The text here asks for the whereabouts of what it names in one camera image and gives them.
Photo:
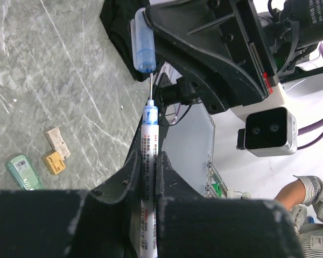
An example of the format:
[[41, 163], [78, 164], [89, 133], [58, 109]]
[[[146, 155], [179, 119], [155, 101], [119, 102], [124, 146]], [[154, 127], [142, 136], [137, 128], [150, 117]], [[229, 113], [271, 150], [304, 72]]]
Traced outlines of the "blue pen cap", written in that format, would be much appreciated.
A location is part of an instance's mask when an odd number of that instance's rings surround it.
[[130, 21], [132, 60], [134, 68], [141, 73], [152, 73], [156, 65], [153, 30], [145, 20], [145, 8], [136, 11]]

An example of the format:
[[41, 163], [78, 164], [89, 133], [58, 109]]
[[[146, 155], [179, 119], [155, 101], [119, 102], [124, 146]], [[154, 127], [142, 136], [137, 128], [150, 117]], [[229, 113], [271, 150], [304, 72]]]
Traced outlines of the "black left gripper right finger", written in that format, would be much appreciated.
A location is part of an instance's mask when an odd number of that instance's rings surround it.
[[157, 157], [156, 198], [172, 197], [181, 199], [202, 198], [172, 167], [168, 154], [162, 151]]

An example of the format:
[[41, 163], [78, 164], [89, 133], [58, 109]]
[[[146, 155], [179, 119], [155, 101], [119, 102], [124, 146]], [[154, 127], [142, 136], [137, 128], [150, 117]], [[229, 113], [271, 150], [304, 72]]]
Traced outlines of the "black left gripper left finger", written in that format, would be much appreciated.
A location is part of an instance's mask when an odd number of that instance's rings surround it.
[[98, 200], [106, 204], [116, 204], [126, 198], [130, 190], [134, 191], [141, 174], [141, 154], [134, 149], [123, 167], [102, 184], [90, 191]]

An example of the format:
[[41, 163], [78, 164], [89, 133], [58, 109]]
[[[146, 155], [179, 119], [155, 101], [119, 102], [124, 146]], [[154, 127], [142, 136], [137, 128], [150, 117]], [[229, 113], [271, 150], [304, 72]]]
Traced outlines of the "person forearm striped sleeve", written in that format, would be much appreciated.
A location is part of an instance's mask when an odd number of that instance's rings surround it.
[[275, 197], [287, 210], [296, 205], [313, 207], [320, 223], [306, 223], [298, 230], [304, 257], [323, 257], [323, 181], [316, 176], [296, 176]]

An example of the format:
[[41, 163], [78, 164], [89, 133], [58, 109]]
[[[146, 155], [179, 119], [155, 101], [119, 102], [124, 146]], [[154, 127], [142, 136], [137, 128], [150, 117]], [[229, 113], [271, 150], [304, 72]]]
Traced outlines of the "blue white pen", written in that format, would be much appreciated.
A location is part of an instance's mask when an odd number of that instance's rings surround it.
[[149, 75], [149, 97], [141, 125], [142, 200], [140, 257], [157, 257], [155, 172], [158, 156], [158, 108], [153, 100], [153, 74]]

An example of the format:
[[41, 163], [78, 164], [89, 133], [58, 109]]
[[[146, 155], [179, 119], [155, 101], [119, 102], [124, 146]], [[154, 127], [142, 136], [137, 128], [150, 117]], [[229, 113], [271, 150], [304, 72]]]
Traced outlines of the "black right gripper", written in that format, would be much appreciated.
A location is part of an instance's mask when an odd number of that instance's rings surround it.
[[323, 1], [285, 1], [258, 13], [252, 1], [170, 1], [145, 18], [156, 51], [194, 88], [210, 114], [266, 99], [261, 58], [247, 30], [256, 25], [282, 82], [318, 74], [299, 67], [323, 42]]

